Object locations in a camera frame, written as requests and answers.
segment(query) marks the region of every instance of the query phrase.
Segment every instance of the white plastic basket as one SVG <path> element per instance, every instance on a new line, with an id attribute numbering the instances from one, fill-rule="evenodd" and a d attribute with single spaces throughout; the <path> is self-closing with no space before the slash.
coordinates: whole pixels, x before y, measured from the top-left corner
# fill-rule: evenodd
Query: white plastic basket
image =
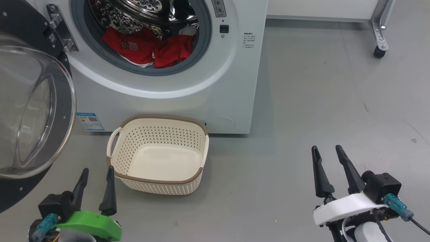
<path id="1" fill-rule="evenodd" d="M 188 195 L 200 185 L 208 147 L 208 132 L 196 121 L 140 115 L 112 133 L 106 160 L 115 168 L 115 176 L 132 189 Z"/>

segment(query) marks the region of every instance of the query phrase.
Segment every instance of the basket handle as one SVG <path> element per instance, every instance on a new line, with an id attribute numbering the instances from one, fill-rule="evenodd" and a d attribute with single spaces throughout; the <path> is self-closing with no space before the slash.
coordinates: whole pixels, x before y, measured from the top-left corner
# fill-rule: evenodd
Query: basket handle
<path id="1" fill-rule="evenodd" d="M 107 157 L 112 158 L 112 153 L 115 153 L 115 151 L 117 150 L 118 141 L 121 139 L 122 130 L 123 130 L 123 128 L 119 127 L 117 129 L 115 129 L 115 131 L 111 134 L 109 141 L 107 143 L 107 148 L 106 148 L 106 156 Z M 112 143 L 114 142 L 114 138 L 118 133 L 120 133 L 120 136 L 118 136 L 117 142 L 115 143 L 114 151 L 111 153 Z"/>

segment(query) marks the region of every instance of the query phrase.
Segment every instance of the robotic arm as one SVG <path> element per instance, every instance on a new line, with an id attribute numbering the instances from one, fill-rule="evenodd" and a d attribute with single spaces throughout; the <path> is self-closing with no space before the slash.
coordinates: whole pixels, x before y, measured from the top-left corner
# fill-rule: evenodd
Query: robotic arm
<path id="1" fill-rule="evenodd" d="M 380 221 L 399 216 L 430 235 L 397 197 L 402 186 L 399 181 L 388 173 L 366 171 L 360 176 L 342 146 L 336 146 L 336 152 L 349 184 L 350 195 L 341 199 L 333 197 L 335 189 L 327 179 L 321 155 L 312 147 L 315 194 L 324 198 L 323 205 L 313 211 L 313 219 L 316 225 L 330 229 L 334 242 L 392 242 Z"/>
<path id="2" fill-rule="evenodd" d="M 121 226 L 109 216 L 117 213 L 114 168 L 107 171 L 107 186 L 99 206 L 101 214 L 81 211 L 88 168 L 82 171 L 73 192 L 49 194 L 40 204 L 43 219 L 33 222 L 29 242 L 113 242 L 120 241 Z"/>

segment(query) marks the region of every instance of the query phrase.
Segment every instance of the door hinge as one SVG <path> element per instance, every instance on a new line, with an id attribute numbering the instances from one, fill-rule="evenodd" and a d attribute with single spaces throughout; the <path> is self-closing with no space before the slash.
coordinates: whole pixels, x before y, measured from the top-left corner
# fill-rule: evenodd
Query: door hinge
<path id="1" fill-rule="evenodd" d="M 57 32 L 64 47 L 64 52 L 79 51 L 75 39 L 64 21 L 59 6 L 57 4 L 48 4 L 46 8 L 51 19 L 49 27 Z"/>

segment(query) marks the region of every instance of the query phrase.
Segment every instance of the blue label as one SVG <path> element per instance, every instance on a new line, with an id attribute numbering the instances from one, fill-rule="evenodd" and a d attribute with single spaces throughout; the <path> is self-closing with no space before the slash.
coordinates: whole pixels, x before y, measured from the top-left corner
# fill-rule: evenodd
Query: blue label
<path id="1" fill-rule="evenodd" d="M 81 121 L 86 131 L 104 131 L 103 125 L 95 113 L 78 112 L 76 116 Z"/>

